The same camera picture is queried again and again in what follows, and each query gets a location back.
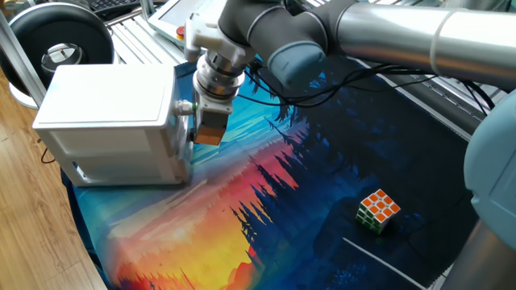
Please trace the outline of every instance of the black cable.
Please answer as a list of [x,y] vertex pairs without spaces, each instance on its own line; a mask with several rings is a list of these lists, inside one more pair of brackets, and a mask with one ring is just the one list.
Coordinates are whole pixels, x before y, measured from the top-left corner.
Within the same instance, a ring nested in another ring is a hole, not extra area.
[[43,151],[43,154],[41,155],[41,163],[42,164],[50,164],[50,163],[56,161],[55,158],[50,161],[45,161],[44,158],[45,158],[45,155],[47,155],[47,152],[48,152],[48,148],[45,148],[45,151]]
[[238,94],[237,95],[238,97],[241,97],[241,98],[244,98],[246,100],[249,100],[251,102],[255,102],[255,103],[258,103],[258,104],[261,104],[261,105],[266,105],[266,106],[290,106],[289,104],[277,104],[277,103],[269,103],[269,102],[266,102],[266,101],[259,101],[259,100],[256,100],[252,97],[246,97],[244,95],[241,95],[241,94]]
[[424,79],[424,80],[420,80],[420,81],[411,81],[409,83],[405,83],[403,85],[396,85],[394,87],[390,87],[388,89],[380,89],[380,90],[374,90],[374,89],[366,89],[366,88],[361,88],[361,87],[357,87],[357,86],[354,86],[354,85],[349,85],[348,87],[349,88],[353,88],[353,89],[359,89],[359,90],[363,90],[365,92],[371,92],[371,93],[383,93],[383,92],[387,92],[387,91],[390,91],[391,89],[397,89],[397,88],[401,88],[401,87],[404,87],[404,86],[407,86],[407,85],[415,85],[415,84],[421,84],[425,81],[429,81],[435,77],[438,77],[438,76],[432,76],[432,77],[429,77],[427,79]]
[[[277,91],[275,91],[272,87],[269,86],[270,89],[265,88],[260,81],[257,81],[254,77],[252,77],[252,74],[245,71],[246,75],[256,83],[261,89],[263,89],[265,92],[271,94],[274,97],[279,97],[284,103],[283,104],[277,104],[277,103],[268,103],[265,101],[258,101],[251,97],[246,97],[243,95],[239,95],[240,97],[243,97],[249,101],[256,102],[262,105],[267,106],[296,106],[300,108],[313,108],[315,106],[320,106],[324,104],[325,102],[329,101],[335,94],[344,86],[352,83],[353,81],[358,81],[367,77],[372,77],[377,74],[400,74],[400,75],[413,75],[413,74],[427,74],[427,72],[423,72],[418,69],[407,69],[403,68],[401,66],[391,65],[391,64],[380,64],[373,68],[358,68],[353,71],[351,71],[346,77],[337,85],[332,85],[327,89],[322,90],[319,93],[316,93],[314,95],[310,96],[302,96],[302,97],[284,97],[280,95]],[[313,104],[304,104],[304,102],[309,101],[311,99],[314,99],[318,96],[321,96],[325,93],[331,92],[327,97],[325,97],[323,100],[319,102],[315,102]]]
[[[422,257],[422,255],[418,252],[418,250],[416,250],[414,245],[412,245],[412,242],[410,242],[410,236],[412,234],[415,234],[415,233],[419,232],[420,230],[423,230],[424,228],[428,227],[429,225],[437,222],[441,218],[444,218],[447,214],[449,214],[452,210],[454,210],[457,206],[459,206],[460,202],[462,202],[467,195],[468,195],[467,193],[463,194],[459,198],[459,200],[456,203],[454,203],[446,212],[442,213],[437,218],[435,218],[435,219],[429,221],[428,223],[420,226],[419,228],[417,228],[416,230],[413,230],[412,232],[408,233],[405,236],[405,240],[406,240],[407,244],[409,245],[409,247],[412,248],[412,251],[414,251],[416,253],[416,255],[418,256],[418,258],[420,258],[430,269],[432,269],[435,272],[438,272],[438,270],[435,269],[433,266],[431,266],[431,264],[428,262],[428,260],[426,258]],[[445,276],[442,272],[440,272],[439,275],[441,275],[444,278],[447,278],[447,276]]]
[[477,92],[482,97],[482,99],[487,104],[487,106],[489,107],[490,110],[494,109],[493,100],[491,100],[491,98],[487,95],[487,93],[483,89],[481,89],[481,87],[479,87],[477,84],[475,84],[472,81],[462,81],[462,83],[464,85],[469,86],[470,88],[474,89],[475,92]]
[[477,103],[477,105],[481,108],[482,110],[482,113],[484,113],[484,115],[487,116],[487,113],[485,112],[484,110],[484,106],[480,103],[480,101],[478,101],[478,99],[476,98],[475,96],[475,93],[469,88],[468,85],[464,84],[466,86],[466,89],[469,91],[469,93],[471,94],[471,96],[473,97],[473,99],[475,99],[475,102]]
[[513,5],[513,0],[509,0],[507,2],[507,6],[506,6],[506,12],[509,12],[510,11],[510,8],[512,7]]

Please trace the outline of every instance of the table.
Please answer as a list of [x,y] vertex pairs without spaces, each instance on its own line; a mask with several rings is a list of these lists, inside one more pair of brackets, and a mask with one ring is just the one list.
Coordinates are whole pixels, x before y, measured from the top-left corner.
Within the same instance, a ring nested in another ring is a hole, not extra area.
[[[311,89],[357,67],[339,58]],[[178,85],[188,97],[191,74]],[[388,88],[379,78],[357,86]],[[277,102],[253,89],[246,82],[241,93]],[[220,147],[195,147],[188,184],[65,183],[112,288],[418,289],[453,263],[477,220],[466,146],[395,90],[341,89],[314,109],[237,98]],[[355,221],[377,189],[402,208],[380,236]]]

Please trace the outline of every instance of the wooden floor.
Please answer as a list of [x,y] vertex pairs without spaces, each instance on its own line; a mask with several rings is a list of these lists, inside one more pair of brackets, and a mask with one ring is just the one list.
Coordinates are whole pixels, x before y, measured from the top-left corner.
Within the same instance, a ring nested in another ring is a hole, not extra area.
[[106,289],[73,223],[59,165],[40,162],[35,113],[10,96],[0,71],[0,290]]

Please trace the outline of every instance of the metal bracket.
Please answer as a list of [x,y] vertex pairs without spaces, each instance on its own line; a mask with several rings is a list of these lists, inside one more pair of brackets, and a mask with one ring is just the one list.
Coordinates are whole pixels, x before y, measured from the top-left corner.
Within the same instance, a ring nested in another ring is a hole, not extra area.
[[156,8],[152,0],[139,0],[139,4],[142,6],[142,17],[145,21],[151,18],[156,13]]
[[2,13],[0,13],[0,49],[15,68],[36,105],[40,107],[47,90]]
[[185,24],[185,58],[197,61],[202,48],[217,52],[228,59],[235,67],[248,64],[256,55],[252,48],[244,48],[231,42],[218,28],[217,17],[213,11],[194,13]]

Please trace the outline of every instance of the white plastic box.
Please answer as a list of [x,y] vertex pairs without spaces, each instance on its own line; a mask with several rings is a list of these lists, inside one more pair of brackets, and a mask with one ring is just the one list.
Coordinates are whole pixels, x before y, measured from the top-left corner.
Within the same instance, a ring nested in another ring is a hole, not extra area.
[[192,143],[175,82],[167,64],[61,65],[33,128],[76,186],[178,184]]

